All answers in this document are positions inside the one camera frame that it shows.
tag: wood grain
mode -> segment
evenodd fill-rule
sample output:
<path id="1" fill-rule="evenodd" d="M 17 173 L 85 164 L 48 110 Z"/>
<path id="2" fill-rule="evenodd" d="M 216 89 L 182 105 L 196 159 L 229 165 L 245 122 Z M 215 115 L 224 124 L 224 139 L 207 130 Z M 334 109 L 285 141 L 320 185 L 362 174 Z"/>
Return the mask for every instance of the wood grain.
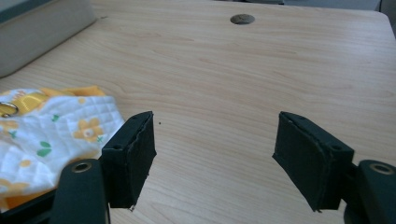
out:
<path id="1" fill-rule="evenodd" d="M 152 110 L 158 156 L 112 223 L 343 223 L 313 213 L 271 158 L 277 115 L 316 122 L 396 165 L 396 43 L 370 11 L 92 0 L 98 21 L 0 91 L 99 85 L 125 118 Z M 250 25 L 230 22 L 250 14 Z"/>

